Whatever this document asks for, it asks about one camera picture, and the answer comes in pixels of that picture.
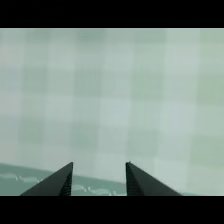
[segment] plaid tablecloth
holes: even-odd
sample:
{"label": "plaid tablecloth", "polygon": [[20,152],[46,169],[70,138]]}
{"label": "plaid tablecloth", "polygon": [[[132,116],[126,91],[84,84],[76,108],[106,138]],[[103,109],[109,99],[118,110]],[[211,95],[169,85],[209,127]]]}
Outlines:
{"label": "plaid tablecloth", "polygon": [[223,29],[0,29],[0,163],[224,195]]}

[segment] checkered tablecloth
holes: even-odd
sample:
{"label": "checkered tablecloth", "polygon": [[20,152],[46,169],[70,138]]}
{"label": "checkered tablecloth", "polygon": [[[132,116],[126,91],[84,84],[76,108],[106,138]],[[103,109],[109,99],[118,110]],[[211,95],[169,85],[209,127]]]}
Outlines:
{"label": "checkered tablecloth", "polygon": [[0,29],[0,163],[224,195],[224,29]]}

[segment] green and white checkered fabric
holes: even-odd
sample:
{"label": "green and white checkered fabric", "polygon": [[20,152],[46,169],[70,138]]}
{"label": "green and white checkered fabric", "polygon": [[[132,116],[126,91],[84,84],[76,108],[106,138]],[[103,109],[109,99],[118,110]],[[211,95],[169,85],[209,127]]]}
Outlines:
{"label": "green and white checkered fabric", "polygon": [[224,29],[0,29],[0,162],[125,182],[130,160],[224,195]]}

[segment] checkered pattern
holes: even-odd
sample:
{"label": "checkered pattern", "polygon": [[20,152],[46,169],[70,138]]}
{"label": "checkered pattern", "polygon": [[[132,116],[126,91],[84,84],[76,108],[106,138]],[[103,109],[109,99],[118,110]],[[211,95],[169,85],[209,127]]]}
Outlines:
{"label": "checkered pattern", "polygon": [[0,162],[224,194],[224,29],[1,29]]}

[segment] fabric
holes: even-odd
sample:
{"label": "fabric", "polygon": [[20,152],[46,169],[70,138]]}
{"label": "fabric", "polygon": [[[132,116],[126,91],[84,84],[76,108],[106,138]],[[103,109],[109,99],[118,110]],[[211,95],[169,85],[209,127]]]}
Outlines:
{"label": "fabric", "polygon": [[0,29],[0,163],[224,195],[223,29]]}

